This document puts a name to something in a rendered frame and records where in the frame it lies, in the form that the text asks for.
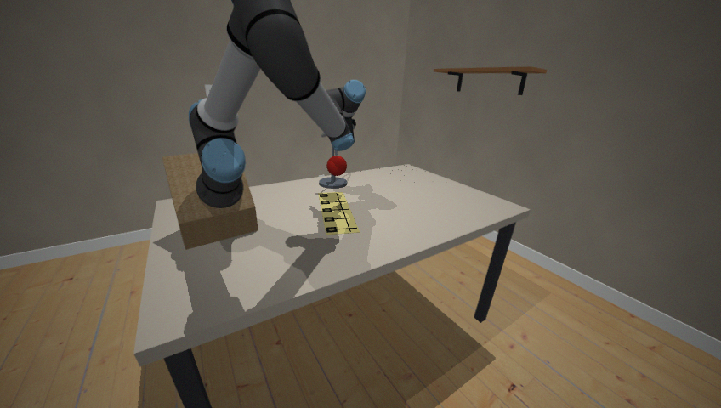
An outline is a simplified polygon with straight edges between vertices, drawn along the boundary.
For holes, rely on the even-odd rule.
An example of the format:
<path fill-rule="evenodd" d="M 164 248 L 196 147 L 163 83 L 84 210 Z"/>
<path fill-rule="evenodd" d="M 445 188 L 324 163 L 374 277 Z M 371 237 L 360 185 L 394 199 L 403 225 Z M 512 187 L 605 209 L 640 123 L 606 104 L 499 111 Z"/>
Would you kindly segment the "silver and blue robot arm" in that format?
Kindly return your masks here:
<path fill-rule="evenodd" d="M 237 112 L 260 69 L 315 121 L 336 151 L 354 144 L 352 118 L 345 117 L 356 113 L 366 94 L 358 80 L 341 88 L 323 88 L 290 0 L 231 2 L 234 8 L 226 27 L 230 41 L 224 57 L 209 95 L 189 110 L 202 165 L 196 192 L 216 208 L 233 206 L 241 199 L 246 164 L 234 130 Z"/>

